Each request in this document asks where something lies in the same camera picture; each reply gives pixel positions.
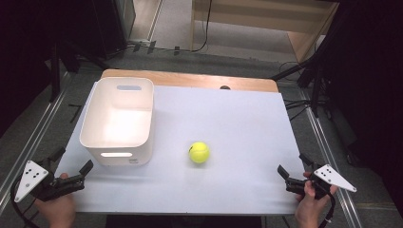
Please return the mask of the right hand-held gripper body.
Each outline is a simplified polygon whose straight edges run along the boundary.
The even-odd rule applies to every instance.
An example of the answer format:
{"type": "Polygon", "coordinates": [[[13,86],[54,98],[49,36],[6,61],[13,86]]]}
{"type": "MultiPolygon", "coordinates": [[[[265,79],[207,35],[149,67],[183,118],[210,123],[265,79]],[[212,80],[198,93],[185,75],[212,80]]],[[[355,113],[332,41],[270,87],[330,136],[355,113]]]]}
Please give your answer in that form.
{"type": "Polygon", "coordinates": [[[330,193],[332,186],[337,186],[341,189],[355,192],[356,188],[342,177],[330,164],[317,164],[314,165],[311,175],[305,180],[297,180],[289,177],[285,181],[286,190],[299,195],[304,195],[304,183],[312,181],[316,189],[316,199],[320,200],[330,193]]]}

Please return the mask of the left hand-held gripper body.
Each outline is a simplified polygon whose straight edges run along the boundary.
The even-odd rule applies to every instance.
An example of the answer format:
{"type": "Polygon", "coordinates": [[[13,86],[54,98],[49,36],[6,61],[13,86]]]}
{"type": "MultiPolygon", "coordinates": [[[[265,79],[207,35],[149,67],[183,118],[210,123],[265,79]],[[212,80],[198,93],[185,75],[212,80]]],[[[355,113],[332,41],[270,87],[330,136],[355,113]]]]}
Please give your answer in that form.
{"type": "Polygon", "coordinates": [[[41,200],[55,200],[85,188],[86,167],[79,174],[66,179],[55,178],[43,164],[27,161],[14,196],[15,202],[22,201],[27,195],[41,200]]]}

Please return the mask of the white plastic bin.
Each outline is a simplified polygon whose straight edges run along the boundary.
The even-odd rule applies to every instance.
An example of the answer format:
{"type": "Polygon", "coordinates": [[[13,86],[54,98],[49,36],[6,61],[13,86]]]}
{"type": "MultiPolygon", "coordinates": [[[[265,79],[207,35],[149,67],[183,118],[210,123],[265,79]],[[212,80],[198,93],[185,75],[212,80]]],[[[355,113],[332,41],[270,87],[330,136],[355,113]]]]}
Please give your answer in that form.
{"type": "Polygon", "coordinates": [[[80,143],[102,165],[143,165],[152,157],[154,84],[107,77],[89,97],[80,143]]]}

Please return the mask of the yellow tennis ball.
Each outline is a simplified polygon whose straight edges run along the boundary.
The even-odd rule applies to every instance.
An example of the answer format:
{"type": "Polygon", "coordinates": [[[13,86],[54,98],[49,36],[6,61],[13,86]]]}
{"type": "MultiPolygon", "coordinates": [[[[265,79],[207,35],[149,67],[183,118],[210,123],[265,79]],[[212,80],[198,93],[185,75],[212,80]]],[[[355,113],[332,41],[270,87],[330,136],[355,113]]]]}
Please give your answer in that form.
{"type": "Polygon", "coordinates": [[[189,159],[194,163],[204,163],[208,160],[210,150],[205,142],[194,142],[188,150],[189,159]]]}

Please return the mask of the person's left hand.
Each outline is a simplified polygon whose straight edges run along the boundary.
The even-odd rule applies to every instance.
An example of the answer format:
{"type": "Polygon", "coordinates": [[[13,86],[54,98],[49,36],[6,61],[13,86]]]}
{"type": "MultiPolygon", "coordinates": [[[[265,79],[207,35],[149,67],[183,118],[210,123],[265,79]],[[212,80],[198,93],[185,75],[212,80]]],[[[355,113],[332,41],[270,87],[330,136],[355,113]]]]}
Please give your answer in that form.
{"type": "Polygon", "coordinates": [[[76,202],[72,194],[58,199],[42,201],[36,199],[34,205],[48,222],[48,228],[73,228],[76,219],[76,202]]]}

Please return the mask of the person's right hand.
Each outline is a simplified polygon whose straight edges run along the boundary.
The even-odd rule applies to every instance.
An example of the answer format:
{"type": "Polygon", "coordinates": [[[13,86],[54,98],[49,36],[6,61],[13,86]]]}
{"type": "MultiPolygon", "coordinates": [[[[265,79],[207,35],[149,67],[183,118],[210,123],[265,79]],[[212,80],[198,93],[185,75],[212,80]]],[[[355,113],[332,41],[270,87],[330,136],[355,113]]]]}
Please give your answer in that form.
{"type": "Polygon", "coordinates": [[[296,195],[298,206],[295,212],[295,219],[298,228],[323,228],[322,225],[330,221],[329,218],[319,222],[327,203],[332,199],[330,196],[322,199],[315,199],[316,189],[311,180],[304,183],[304,195],[296,195]]]}

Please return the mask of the white board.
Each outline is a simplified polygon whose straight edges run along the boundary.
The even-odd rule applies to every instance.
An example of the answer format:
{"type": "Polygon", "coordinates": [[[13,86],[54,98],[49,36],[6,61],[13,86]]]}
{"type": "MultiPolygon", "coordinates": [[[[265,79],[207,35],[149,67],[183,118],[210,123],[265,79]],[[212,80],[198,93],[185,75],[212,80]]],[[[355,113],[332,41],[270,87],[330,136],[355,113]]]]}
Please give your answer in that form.
{"type": "Polygon", "coordinates": [[[152,157],[143,165],[95,163],[78,209],[146,215],[290,215],[297,206],[278,166],[302,173],[282,97],[273,92],[158,86],[152,157]],[[204,163],[189,159],[206,143],[204,163]]]}

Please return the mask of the black metal stand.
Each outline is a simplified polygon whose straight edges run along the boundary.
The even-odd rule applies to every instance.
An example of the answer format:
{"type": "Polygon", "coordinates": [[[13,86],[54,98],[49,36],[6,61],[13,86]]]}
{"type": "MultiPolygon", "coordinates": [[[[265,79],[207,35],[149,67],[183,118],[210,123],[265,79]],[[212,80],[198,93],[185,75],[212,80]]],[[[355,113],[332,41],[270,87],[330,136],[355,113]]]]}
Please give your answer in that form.
{"type": "Polygon", "coordinates": [[[50,85],[51,95],[49,101],[53,103],[61,93],[60,61],[63,62],[68,72],[77,72],[80,68],[75,55],[79,54],[102,70],[108,69],[108,65],[95,55],[86,51],[83,47],[67,39],[55,41],[50,49],[50,85]]]}
{"type": "Polygon", "coordinates": [[[319,105],[318,97],[321,86],[321,79],[323,77],[324,54],[326,52],[327,47],[334,40],[334,37],[335,33],[333,31],[329,31],[328,34],[323,39],[320,46],[318,47],[318,49],[309,59],[303,61],[301,64],[298,64],[297,66],[292,66],[270,77],[271,80],[276,82],[302,69],[303,72],[297,79],[297,85],[300,88],[306,88],[308,84],[314,82],[309,105],[316,118],[318,117],[317,115],[317,108],[319,105]]]}

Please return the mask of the dark curtain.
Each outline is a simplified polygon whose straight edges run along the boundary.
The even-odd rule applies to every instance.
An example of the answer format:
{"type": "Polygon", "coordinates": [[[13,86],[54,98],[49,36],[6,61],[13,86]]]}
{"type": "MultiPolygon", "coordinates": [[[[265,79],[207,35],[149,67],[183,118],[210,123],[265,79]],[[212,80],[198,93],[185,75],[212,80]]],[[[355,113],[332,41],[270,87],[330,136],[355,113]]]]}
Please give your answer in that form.
{"type": "Polygon", "coordinates": [[[327,1],[339,6],[321,61],[353,131],[349,158],[381,177],[403,218],[403,0],[327,1]]]}
{"type": "Polygon", "coordinates": [[[67,39],[101,61],[126,48],[118,0],[0,0],[0,137],[47,86],[67,39]]]}

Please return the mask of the wooden furniture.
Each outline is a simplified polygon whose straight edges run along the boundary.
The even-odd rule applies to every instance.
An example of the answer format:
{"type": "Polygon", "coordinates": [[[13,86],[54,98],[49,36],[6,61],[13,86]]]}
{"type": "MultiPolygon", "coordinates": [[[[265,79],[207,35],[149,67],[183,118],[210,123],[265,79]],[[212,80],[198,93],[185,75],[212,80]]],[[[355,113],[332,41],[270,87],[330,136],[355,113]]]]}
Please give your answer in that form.
{"type": "Polygon", "coordinates": [[[191,37],[196,21],[283,30],[301,63],[330,34],[338,7],[333,0],[191,0],[191,37]]]}

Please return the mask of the wooden table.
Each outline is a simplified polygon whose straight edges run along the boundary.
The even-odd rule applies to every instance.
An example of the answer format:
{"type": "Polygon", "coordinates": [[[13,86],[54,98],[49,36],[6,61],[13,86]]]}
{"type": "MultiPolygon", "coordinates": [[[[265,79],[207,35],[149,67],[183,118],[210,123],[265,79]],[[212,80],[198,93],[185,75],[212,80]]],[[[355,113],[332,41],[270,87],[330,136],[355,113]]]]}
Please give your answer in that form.
{"type": "Polygon", "coordinates": [[[269,79],[125,69],[107,69],[101,76],[102,79],[111,77],[146,78],[151,80],[157,86],[187,86],[203,88],[221,88],[223,86],[228,86],[232,90],[278,92],[277,83],[269,79]]]}

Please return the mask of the metal floor rail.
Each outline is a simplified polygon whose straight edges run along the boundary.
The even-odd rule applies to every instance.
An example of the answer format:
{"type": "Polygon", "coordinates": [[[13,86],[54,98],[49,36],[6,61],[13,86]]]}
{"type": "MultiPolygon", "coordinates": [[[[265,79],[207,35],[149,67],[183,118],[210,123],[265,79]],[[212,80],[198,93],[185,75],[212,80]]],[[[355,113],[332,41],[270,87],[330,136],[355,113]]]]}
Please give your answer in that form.
{"type": "Polygon", "coordinates": [[[65,72],[61,76],[61,91],[55,99],[50,102],[46,98],[50,94],[50,89],[46,88],[0,139],[0,216],[9,204],[12,183],[36,152],[75,76],[75,73],[65,72]]]}
{"type": "MultiPolygon", "coordinates": [[[[336,163],[333,151],[327,141],[324,130],[320,123],[320,119],[316,117],[313,107],[314,106],[312,104],[307,105],[307,115],[316,136],[317,143],[323,157],[323,163],[331,166],[339,175],[341,175],[341,171],[336,163]]],[[[356,191],[356,187],[349,183],[347,187],[340,186],[338,192],[336,193],[338,205],[341,207],[344,213],[349,228],[363,228],[361,219],[352,199],[352,194],[356,191]]]]}

